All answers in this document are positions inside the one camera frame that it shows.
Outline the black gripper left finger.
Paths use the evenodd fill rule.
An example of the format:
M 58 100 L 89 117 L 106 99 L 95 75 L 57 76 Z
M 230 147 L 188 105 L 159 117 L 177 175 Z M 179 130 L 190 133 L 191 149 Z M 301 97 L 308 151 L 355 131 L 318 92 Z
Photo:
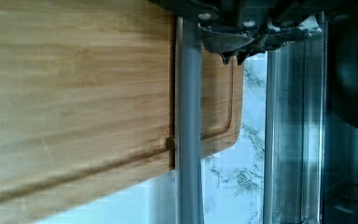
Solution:
M 237 64 L 242 65 L 249 55 L 247 45 L 255 41 L 255 32 L 222 33 L 201 30 L 200 36 L 204 48 L 218 54 L 223 64 L 228 64 L 232 57 L 236 57 Z

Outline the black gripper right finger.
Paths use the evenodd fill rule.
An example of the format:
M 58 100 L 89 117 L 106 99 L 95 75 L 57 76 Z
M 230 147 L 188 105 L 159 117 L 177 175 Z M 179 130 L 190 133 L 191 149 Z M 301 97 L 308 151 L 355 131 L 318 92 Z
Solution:
M 238 65 L 242 65 L 248 57 L 252 57 L 258 53 L 279 49 L 285 44 L 303 41 L 309 37 L 310 33 L 308 31 L 297 28 L 284 29 L 282 32 L 261 33 L 256 40 L 239 48 L 237 53 L 237 63 Z

